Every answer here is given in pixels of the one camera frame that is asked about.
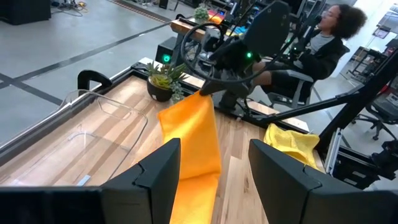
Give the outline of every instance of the gray floor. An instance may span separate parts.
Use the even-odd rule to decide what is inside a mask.
[[[177,4],[176,0],[169,0],[167,9],[162,9],[161,7],[159,7],[157,5],[143,6],[142,4],[133,2],[132,0],[123,0],[123,1],[126,1],[130,4],[134,4],[136,6],[142,7],[144,9],[147,9],[148,11],[159,14],[159,15],[169,18],[171,20],[175,19],[177,14],[183,14],[185,17],[192,16],[193,10],[194,10],[193,8],[185,5],[184,3],[179,2],[177,8],[174,11],[175,5]]]
[[[175,35],[148,17],[106,0],[86,0],[88,12],[82,17],[56,13],[51,20],[10,26],[0,22],[0,144],[32,126],[57,109],[66,95],[76,90],[76,77],[84,69],[110,77],[142,57],[154,58],[157,45]],[[148,7],[173,19],[175,12]],[[179,5],[178,12],[190,16],[192,9]],[[344,93],[353,85],[342,76],[319,81],[311,102]],[[255,100],[267,102],[256,89]],[[313,133],[321,133],[342,106],[305,114]],[[280,111],[289,110],[276,106]],[[344,130],[348,144],[365,154],[381,151],[381,144],[391,138],[382,131],[373,141],[370,124],[358,122]],[[398,134],[398,128],[391,127]],[[397,189],[398,180],[379,181],[378,189]]]

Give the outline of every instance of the wooden tabletop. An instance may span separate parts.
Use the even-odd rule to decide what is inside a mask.
[[[193,26],[176,19],[170,23],[170,27],[172,28],[172,31],[174,31],[178,34],[185,35],[190,29],[192,29]],[[195,31],[194,34],[192,34],[191,39],[199,41],[203,38],[204,35],[205,35],[205,31],[198,29]]]
[[[186,81],[203,84],[195,77]],[[141,111],[147,120],[141,114],[113,103],[101,107],[92,104],[2,166],[0,184],[78,185],[84,180],[84,185],[99,185],[162,145],[157,113],[170,103],[154,101],[147,94],[146,81],[128,78],[106,97]],[[263,112],[274,112],[254,102],[251,106]],[[288,121],[297,125],[303,123],[294,119]],[[248,158],[249,140],[263,139],[265,130],[221,113],[216,113],[216,125],[222,173],[212,223],[268,223]]]

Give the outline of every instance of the woman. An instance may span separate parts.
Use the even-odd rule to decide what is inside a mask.
[[[365,13],[347,4],[332,6],[323,12],[318,30],[313,34],[308,48],[309,54],[302,54],[294,62],[295,66],[283,63],[271,65],[253,80],[253,85],[260,85],[265,92],[278,92],[283,89],[284,95],[293,97],[299,81],[289,76],[286,70],[296,70],[311,76],[314,81],[328,78],[337,66],[339,59],[346,53],[342,39],[350,39],[356,35],[366,22]],[[265,63],[253,65],[253,72],[264,68]],[[301,96],[310,94],[311,83],[304,83]]]

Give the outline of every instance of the orange cloth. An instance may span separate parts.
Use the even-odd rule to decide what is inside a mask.
[[[213,101],[196,92],[161,111],[159,121],[164,142],[181,139],[180,180],[170,223],[210,223],[221,173]]]

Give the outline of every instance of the succulent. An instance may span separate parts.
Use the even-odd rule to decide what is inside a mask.
[[[173,103],[178,103],[179,101],[184,99],[184,95],[183,95],[183,91],[182,91],[182,87],[181,84],[179,82],[173,82],[170,85],[172,91],[173,91],[173,95],[172,95],[172,101]]]
[[[154,74],[150,77],[150,82],[159,88],[169,90],[172,79],[167,75]]]
[[[207,8],[200,6],[193,12],[193,17],[196,22],[206,22],[209,19]]]
[[[170,84],[178,83],[186,78],[183,72],[186,69],[186,65],[182,63],[179,66],[173,67],[173,65],[163,65],[159,69],[159,65],[154,65],[154,62],[147,64],[147,71],[150,76],[150,82],[159,87],[170,90]]]

